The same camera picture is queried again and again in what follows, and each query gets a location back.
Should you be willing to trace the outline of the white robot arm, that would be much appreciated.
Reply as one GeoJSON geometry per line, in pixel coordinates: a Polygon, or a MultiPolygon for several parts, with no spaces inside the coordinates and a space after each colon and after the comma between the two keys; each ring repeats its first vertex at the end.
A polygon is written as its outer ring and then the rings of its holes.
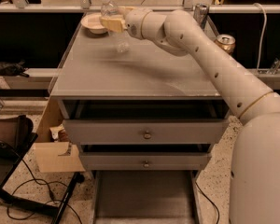
{"type": "Polygon", "coordinates": [[[230,224],[280,224],[280,95],[208,38],[184,10],[162,15],[121,7],[118,15],[100,22],[194,58],[243,124],[232,152],[230,224]]]}

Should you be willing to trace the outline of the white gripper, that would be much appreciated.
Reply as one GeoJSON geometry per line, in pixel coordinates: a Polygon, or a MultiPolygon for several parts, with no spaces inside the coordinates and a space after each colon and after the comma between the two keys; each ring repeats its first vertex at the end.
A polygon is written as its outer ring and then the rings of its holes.
{"type": "Polygon", "coordinates": [[[119,6],[119,13],[121,15],[111,17],[101,17],[100,23],[109,31],[116,33],[123,33],[126,29],[130,37],[139,40],[150,40],[149,36],[149,15],[152,13],[148,8],[136,8],[119,6]]]}

